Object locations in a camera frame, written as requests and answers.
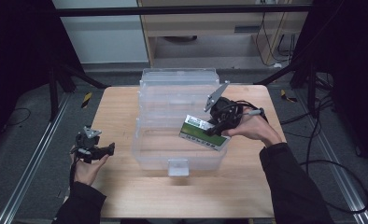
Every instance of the black jacket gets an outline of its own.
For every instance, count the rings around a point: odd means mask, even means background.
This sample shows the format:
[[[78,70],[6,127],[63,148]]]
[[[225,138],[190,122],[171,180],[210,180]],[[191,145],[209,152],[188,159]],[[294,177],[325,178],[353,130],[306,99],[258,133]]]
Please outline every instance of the black jacket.
[[[298,165],[286,143],[264,148],[260,159],[271,189],[276,223],[333,223],[318,187]],[[100,223],[105,199],[96,189],[76,182],[52,224]]]

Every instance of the table top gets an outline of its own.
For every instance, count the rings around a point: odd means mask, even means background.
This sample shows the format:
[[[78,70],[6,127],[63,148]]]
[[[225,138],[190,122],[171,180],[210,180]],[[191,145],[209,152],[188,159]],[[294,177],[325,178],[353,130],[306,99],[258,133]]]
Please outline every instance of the table top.
[[[92,128],[102,130],[99,147],[115,142],[115,154],[93,186],[107,198],[102,217],[223,218],[273,217],[271,195],[260,163],[260,141],[235,136],[220,168],[169,177],[166,170],[142,170],[131,153],[138,115],[138,87],[110,87],[104,92]],[[264,86],[230,85],[230,100],[263,107],[276,131],[280,127]]]

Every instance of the person's arm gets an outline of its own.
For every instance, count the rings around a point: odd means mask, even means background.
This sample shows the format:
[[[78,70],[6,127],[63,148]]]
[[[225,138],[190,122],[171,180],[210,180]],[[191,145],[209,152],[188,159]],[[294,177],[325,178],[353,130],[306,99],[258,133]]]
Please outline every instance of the person's arm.
[[[277,223],[333,223],[318,187],[295,160],[287,143],[282,142],[261,116],[244,115],[238,127],[223,134],[243,135],[264,142],[260,159]]]
[[[91,185],[107,158],[108,155],[105,155],[100,161],[92,164],[77,162],[70,196],[59,209],[52,224],[100,223],[100,211],[106,196]]]

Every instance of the wall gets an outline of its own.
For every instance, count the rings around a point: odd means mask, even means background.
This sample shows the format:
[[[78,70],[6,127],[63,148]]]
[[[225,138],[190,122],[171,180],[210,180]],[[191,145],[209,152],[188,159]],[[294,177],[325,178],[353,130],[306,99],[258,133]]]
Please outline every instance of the wall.
[[[53,0],[56,8],[137,7],[135,0]],[[82,64],[147,63],[139,16],[62,18]]]

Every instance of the stacked plastic container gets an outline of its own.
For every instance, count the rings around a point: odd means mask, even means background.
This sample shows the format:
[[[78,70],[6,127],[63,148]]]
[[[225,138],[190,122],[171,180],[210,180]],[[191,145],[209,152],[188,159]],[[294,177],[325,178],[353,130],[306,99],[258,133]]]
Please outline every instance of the stacked plastic container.
[[[204,112],[207,95],[218,87],[215,69],[143,71],[132,143],[132,152],[142,169],[186,175],[188,169],[219,168],[227,148],[215,151],[178,136],[187,115],[209,120],[210,115]]]

